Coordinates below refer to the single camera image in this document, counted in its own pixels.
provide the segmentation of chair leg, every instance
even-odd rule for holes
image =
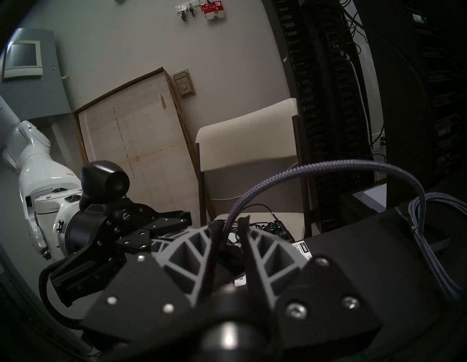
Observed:
[[[295,135],[295,147],[297,149],[298,165],[302,166],[306,164],[306,152],[304,151],[304,127],[301,127],[301,121],[298,116],[292,117],[294,135]],[[300,187],[302,189],[302,204],[303,204],[303,216],[305,223],[305,238],[312,236],[311,233],[311,210],[310,210],[310,196],[308,192],[308,180],[307,177],[300,178]]]
[[[198,158],[198,197],[199,197],[199,224],[200,226],[207,224],[206,217],[206,188],[204,172],[201,172],[201,162],[199,160],[199,143],[196,144],[196,154]]]

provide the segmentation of black table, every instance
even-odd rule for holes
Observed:
[[[466,178],[464,169],[432,191],[467,201]],[[399,208],[406,211],[407,204]],[[467,220],[447,206],[429,203],[426,222],[450,236],[450,245],[440,260],[457,283],[466,285]],[[369,357],[383,356],[413,343],[459,308],[445,301],[395,209],[305,242],[312,255],[327,255],[342,268],[382,320],[384,326],[366,352]]]

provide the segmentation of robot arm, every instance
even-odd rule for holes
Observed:
[[[0,149],[19,174],[20,197],[34,248],[46,259],[66,256],[65,223],[79,210],[81,182],[50,157],[50,141],[29,121],[21,122],[0,96]]]

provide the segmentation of electrical outlet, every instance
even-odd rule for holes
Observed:
[[[371,142],[374,142],[378,136],[379,136],[379,132],[371,135]],[[386,148],[386,146],[381,145],[381,142],[384,142],[384,141],[381,141],[381,137],[378,138],[378,140],[373,145],[373,152],[378,152]]]

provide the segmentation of gray braided cable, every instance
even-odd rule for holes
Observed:
[[[273,177],[264,180],[247,191],[233,206],[232,210],[227,217],[226,223],[224,225],[224,232],[227,232],[232,227],[236,217],[239,215],[240,211],[256,196],[266,191],[267,189],[280,184],[284,181],[303,177],[307,175],[319,175],[329,172],[341,172],[341,171],[380,171],[387,174],[401,178],[402,180],[409,183],[417,192],[420,202],[420,222],[418,224],[418,231],[423,234],[423,224],[425,221],[425,210],[426,210],[426,201],[425,201],[425,191],[420,182],[413,177],[407,171],[404,171],[396,166],[387,164],[387,163],[378,163],[375,161],[366,161],[366,160],[339,160],[339,161],[327,161],[320,163],[312,163],[309,165],[299,166],[294,169],[290,169],[284,172],[281,172]]]
[[[439,202],[441,204],[448,205],[461,214],[467,217],[467,204],[463,201],[460,201],[450,195],[440,193],[440,192],[430,192],[425,195],[426,201]],[[416,198],[409,203],[409,215],[412,219],[412,223],[416,225],[421,220],[421,215],[419,211],[420,200]],[[433,250],[430,247],[430,244],[426,242],[426,239],[423,235],[415,233],[415,239],[422,250],[422,253],[425,259],[428,262],[433,274],[435,275],[437,281],[443,283],[443,291],[447,294],[450,299],[460,299],[466,296],[466,291],[459,287],[448,275],[448,273],[443,268],[442,264],[439,262],[438,257],[435,255]]]

